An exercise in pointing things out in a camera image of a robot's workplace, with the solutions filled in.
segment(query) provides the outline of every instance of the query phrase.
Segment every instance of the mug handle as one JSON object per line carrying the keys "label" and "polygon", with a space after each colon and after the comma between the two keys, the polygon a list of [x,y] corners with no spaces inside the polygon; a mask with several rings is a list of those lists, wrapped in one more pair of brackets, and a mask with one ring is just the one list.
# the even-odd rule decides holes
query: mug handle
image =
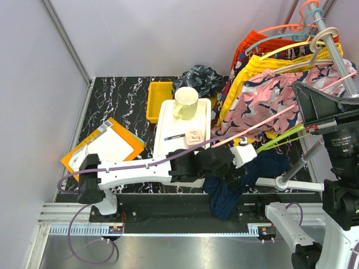
{"label": "mug handle", "polygon": [[180,114],[180,111],[182,110],[182,106],[181,105],[178,105],[174,111],[173,111],[173,115],[177,118],[182,118],[182,115]]}

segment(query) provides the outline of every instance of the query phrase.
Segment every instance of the pen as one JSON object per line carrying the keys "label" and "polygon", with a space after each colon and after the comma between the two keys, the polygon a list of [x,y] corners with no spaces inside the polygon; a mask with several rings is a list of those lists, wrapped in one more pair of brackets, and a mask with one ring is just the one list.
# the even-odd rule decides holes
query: pen
{"label": "pen", "polygon": [[178,134],[176,136],[170,136],[170,137],[166,137],[164,140],[167,141],[167,140],[172,140],[172,139],[175,139],[175,138],[180,138],[180,137],[184,137],[185,134]]}

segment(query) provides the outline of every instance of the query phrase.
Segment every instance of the teal hanger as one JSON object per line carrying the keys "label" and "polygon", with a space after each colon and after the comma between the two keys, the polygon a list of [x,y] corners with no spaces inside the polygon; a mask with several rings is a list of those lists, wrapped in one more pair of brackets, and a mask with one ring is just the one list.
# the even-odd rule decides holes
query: teal hanger
{"label": "teal hanger", "polygon": [[275,35],[275,36],[271,36],[269,38],[265,38],[262,39],[256,43],[254,43],[252,46],[250,46],[249,48],[246,49],[246,52],[250,52],[254,47],[256,48],[256,51],[258,52],[258,48],[257,46],[265,41],[271,40],[271,39],[275,39],[275,38],[285,38],[287,36],[304,36],[306,38],[308,38],[309,36],[311,36],[312,38],[314,37],[314,35],[309,35],[309,34],[283,34],[283,35]]}
{"label": "teal hanger", "polygon": [[[314,12],[320,12],[321,16],[323,17],[324,15],[324,10],[322,10],[321,8],[314,8],[313,10],[309,11],[307,15],[305,15],[304,19],[303,19],[303,24],[304,24],[304,29],[301,31],[301,34],[304,34],[305,31],[307,30],[307,19],[310,15],[312,15]],[[301,42],[301,41],[304,41],[306,40],[306,38],[299,38],[298,36],[294,36],[293,37],[293,40],[294,41],[297,41],[297,42]]]}

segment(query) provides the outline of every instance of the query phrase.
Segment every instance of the white tray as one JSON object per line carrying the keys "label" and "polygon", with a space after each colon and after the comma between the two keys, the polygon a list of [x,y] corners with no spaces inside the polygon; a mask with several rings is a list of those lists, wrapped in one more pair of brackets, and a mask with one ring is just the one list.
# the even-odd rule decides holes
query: white tray
{"label": "white tray", "polygon": [[[211,125],[211,101],[207,98],[198,100],[196,115],[191,120],[175,119],[173,109],[176,107],[174,100],[166,100],[161,105],[158,118],[158,125],[155,136],[153,156],[165,156],[171,151],[186,149],[185,138],[175,138],[165,141],[166,137],[181,135],[186,131],[200,129],[204,140],[210,139]],[[200,188],[204,183],[204,178],[198,179],[193,183],[168,183],[166,185],[180,185],[184,187]]]}

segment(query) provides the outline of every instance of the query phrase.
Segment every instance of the black marble tabletop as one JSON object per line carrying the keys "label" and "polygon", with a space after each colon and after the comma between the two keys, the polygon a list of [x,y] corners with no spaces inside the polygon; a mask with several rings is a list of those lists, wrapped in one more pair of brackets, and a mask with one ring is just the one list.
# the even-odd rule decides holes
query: black marble tabletop
{"label": "black marble tabletop", "polygon": [[[151,158],[156,125],[146,119],[148,89],[152,81],[174,81],[177,77],[97,77],[86,111],[79,142],[97,129],[109,117],[140,137],[146,143],[141,158]],[[280,146],[277,151],[286,154],[292,167],[303,155],[299,141]],[[295,176],[296,180],[310,182],[305,166]],[[76,189],[77,181],[70,178],[66,189]],[[203,193],[201,188],[163,186],[160,183],[137,183],[118,186],[114,193]],[[274,192],[274,188],[259,187],[253,192]]]}

